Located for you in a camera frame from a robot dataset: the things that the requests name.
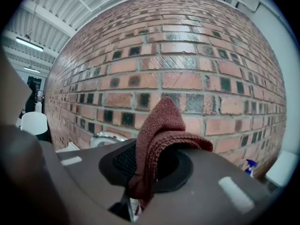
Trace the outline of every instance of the spray bottle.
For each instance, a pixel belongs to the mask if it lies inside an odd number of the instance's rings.
[[[249,167],[245,170],[245,172],[248,173],[250,177],[253,177],[252,169],[257,167],[257,163],[250,159],[246,159],[246,161],[248,162]]]

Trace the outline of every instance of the microfiber cloth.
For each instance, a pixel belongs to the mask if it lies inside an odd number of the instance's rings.
[[[163,97],[151,111],[136,138],[136,171],[128,183],[129,195],[145,207],[156,181],[158,157],[172,144],[212,151],[212,143],[198,135],[185,132],[186,126],[175,103]]]

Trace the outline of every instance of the brick wall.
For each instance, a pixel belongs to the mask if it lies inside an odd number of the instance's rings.
[[[45,111],[54,147],[93,133],[136,137],[170,96],[187,131],[263,172],[280,149],[286,101],[274,52],[241,12],[215,0],[131,0],[84,26],[57,58]]]

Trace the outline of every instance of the ceiling light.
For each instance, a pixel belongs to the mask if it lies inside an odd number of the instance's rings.
[[[16,38],[15,38],[15,41],[16,41],[17,43],[20,43],[20,44],[23,44],[23,45],[25,45],[25,46],[31,47],[31,48],[33,48],[33,49],[35,49],[35,50],[38,50],[38,51],[40,51],[40,52],[43,51],[43,48],[42,48],[42,47],[37,46],[37,45],[35,45],[35,44],[31,43],[31,42],[27,42],[26,40],[24,40],[24,39],[22,39],[22,38],[16,37]]]
[[[37,71],[37,70],[31,69],[31,68],[28,68],[28,67],[24,67],[24,69],[26,69],[26,70],[29,70],[29,71],[31,71],[31,72],[40,73],[40,71]]]

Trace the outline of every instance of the ceiling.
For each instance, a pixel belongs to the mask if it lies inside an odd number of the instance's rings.
[[[70,38],[92,18],[122,1],[24,0],[1,36],[6,56],[16,70],[31,67],[47,77]],[[16,37],[43,47],[43,52],[17,43]]]

